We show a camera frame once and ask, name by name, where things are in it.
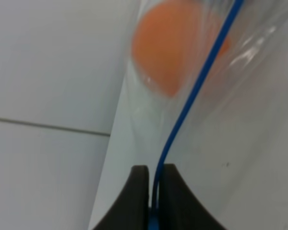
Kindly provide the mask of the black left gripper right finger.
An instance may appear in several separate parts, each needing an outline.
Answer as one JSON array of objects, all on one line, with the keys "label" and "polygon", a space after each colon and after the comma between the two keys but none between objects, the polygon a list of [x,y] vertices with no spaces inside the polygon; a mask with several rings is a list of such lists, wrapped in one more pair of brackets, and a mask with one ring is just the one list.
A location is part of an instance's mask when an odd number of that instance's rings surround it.
[{"label": "black left gripper right finger", "polygon": [[166,164],[159,182],[161,230],[224,230],[189,189],[177,167]]}]

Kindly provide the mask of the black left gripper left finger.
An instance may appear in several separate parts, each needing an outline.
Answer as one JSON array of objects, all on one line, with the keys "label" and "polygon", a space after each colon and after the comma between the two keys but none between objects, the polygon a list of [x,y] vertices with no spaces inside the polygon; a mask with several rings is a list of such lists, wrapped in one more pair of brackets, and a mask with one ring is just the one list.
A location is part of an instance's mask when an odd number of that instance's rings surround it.
[{"label": "black left gripper left finger", "polygon": [[149,201],[149,170],[147,166],[131,168],[129,177],[96,230],[147,230]]}]

